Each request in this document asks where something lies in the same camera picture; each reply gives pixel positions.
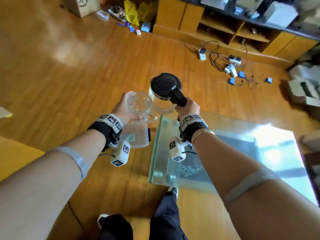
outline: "gold bangle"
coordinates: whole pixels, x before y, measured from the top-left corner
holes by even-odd
[[[201,130],[201,131],[198,131],[198,133],[196,133],[196,134],[194,134],[194,135],[192,136],[192,138],[191,138],[191,144],[193,145],[195,139],[196,139],[199,135],[201,135],[202,133],[205,133],[205,132],[209,132],[209,133],[215,135],[215,133],[214,133],[213,131],[211,131],[211,130],[209,130],[209,129],[203,129],[203,130]]]

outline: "shoe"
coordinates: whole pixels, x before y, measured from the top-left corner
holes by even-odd
[[[173,193],[175,193],[176,196],[177,196],[177,199],[178,199],[179,190],[178,190],[177,187],[170,187],[170,188],[168,189],[168,192],[169,192],[169,191],[172,191]]]
[[[97,223],[98,223],[98,227],[100,228],[100,230],[101,230],[101,228],[102,228],[102,226],[101,226],[101,224],[100,224],[100,220],[103,220],[103,219],[105,219],[105,218],[107,218],[109,215],[107,215],[107,214],[101,214],[101,215],[99,215],[99,217],[98,217],[98,219],[97,219]]]

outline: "leg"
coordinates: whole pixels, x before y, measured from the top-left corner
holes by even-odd
[[[169,188],[150,221],[149,240],[188,240],[180,226],[178,188]]]
[[[129,222],[121,215],[100,215],[98,226],[101,229],[98,240],[133,240],[134,234]]]

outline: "glass table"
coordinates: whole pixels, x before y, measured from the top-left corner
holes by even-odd
[[[169,159],[169,139],[179,136],[176,112],[160,116],[151,158],[149,183],[217,193],[198,156]],[[283,181],[318,205],[298,145],[291,131],[201,111],[210,130],[235,149],[264,164]]]

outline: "sf logo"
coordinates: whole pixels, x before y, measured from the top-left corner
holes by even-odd
[[[85,7],[88,3],[88,0],[77,0],[79,7]]]

